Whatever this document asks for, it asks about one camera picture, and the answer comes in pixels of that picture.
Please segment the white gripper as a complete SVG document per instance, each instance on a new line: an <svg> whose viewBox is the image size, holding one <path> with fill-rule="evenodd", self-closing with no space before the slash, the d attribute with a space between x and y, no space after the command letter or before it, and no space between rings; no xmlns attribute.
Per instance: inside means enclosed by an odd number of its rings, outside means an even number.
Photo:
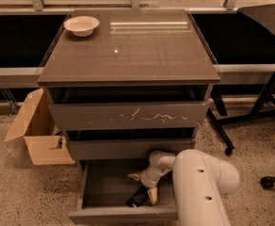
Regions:
<svg viewBox="0 0 275 226"><path fill-rule="evenodd" d="M167 175L170 172L170 169L160 169L152 165L149 165L143 172L133 172L127 175L128 178L131 178L135 181L139 181L149 188L147 190L151 204L157 203L157 184L160 179Z"/></svg>

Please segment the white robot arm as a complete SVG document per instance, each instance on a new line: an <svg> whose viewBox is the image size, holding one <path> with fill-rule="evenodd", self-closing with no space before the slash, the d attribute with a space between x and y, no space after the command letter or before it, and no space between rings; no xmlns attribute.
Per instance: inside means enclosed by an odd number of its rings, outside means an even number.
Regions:
<svg viewBox="0 0 275 226"><path fill-rule="evenodd" d="M154 151L146 169L128 176L146 187L155 204L157 184L168 173L180 226L231 226L221 197L239 187L239 172L233 164L192 149L178 154Z"/></svg>

